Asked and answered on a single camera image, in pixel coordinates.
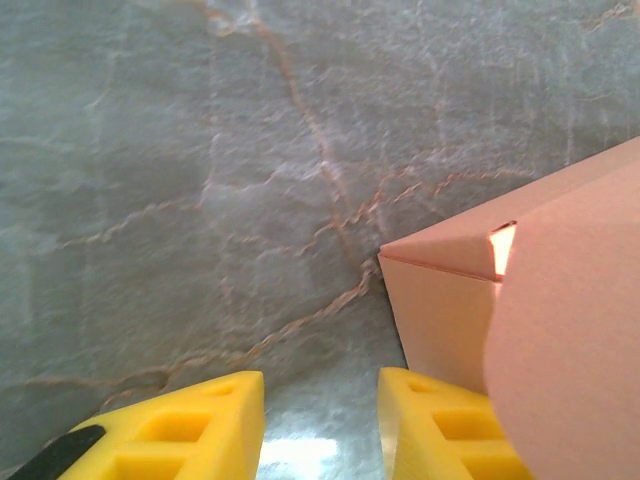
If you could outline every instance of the yellow gripper pad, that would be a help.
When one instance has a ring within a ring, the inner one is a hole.
[[[484,395],[383,368],[378,420],[387,480],[531,480]]]
[[[264,435],[260,372],[240,372],[100,415],[9,480],[249,480]]]

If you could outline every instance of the marble surface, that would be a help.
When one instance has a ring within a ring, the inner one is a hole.
[[[381,479],[380,244],[640,134],[632,1],[0,2],[0,478],[265,372],[259,479]]]

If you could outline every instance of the cardboard box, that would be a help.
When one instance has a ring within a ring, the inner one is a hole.
[[[505,292],[509,298],[517,299],[513,301],[517,304],[509,302],[510,307],[505,306],[504,311],[508,313],[502,314],[501,322],[513,322],[513,328],[526,324],[532,312],[547,311],[534,300],[537,297],[536,292],[529,290],[531,283],[518,277],[507,289],[512,269],[526,277],[526,273],[521,273],[525,267],[514,266],[514,263],[523,262],[526,268],[537,268],[540,262],[540,268],[546,269],[545,278],[554,279],[553,285],[558,288],[556,295],[563,299],[564,307],[578,311],[584,301],[581,295],[572,291],[572,295],[567,296],[562,290],[563,282],[572,281],[573,272],[586,274],[576,262],[580,263],[582,258],[579,252],[583,256],[590,253],[576,247],[582,244],[584,248],[592,248],[597,241],[617,245],[620,236],[624,236],[633,247],[621,252],[627,254],[629,249],[640,249],[640,236],[629,237],[637,225],[629,224],[631,217],[625,216],[637,213],[638,193],[624,190],[626,196],[619,198],[623,190],[618,185],[621,178],[628,176],[632,179],[628,181],[635,181],[640,190],[639,166],[640,137],[384,245],[380,263],[409,368],[486,393],[485,340],[496,306],[505,300]],[[605,201],[610,198],[617,199],[615,208],[624,213],[611,210],[612,204]],[[599,216],[592,217],[591,211],[597,211]],[[584,228],[570,229],[567,224],[558,223],[566,220],[567,215],[577,216]],[[605,224],[608,234],[599,236],[597,232],[605,228]],[[541,238],[539,232],[549,237]],[[585,242],[584,237],[589,235],[589,242]],[[512,240],[517,256],[511,250]],[[542,240],[545,245],[557,248],[538,251]],[[508,273],[503,279],[510,251]],[[538,258],[541,254],[550,256]],[[610,277],[611,267],[596,260],[592,265],[595,278]],[[609,303],[606,297],[599,299],[603,304]],[[501,347],[499,354],[497,350],[490,357],[489,371],[494,372],[496,378],[496,364],[504,362],[508,366],[510,355],[518,355],[520,345],[502,343]]]

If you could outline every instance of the gray marble countertop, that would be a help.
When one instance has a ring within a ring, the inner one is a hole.
[[[259,369],[259,479],[381,479],[376,378],[403,357],[378,247],[640,134],[639,18],[0,2],[0,478],[93,414]]]

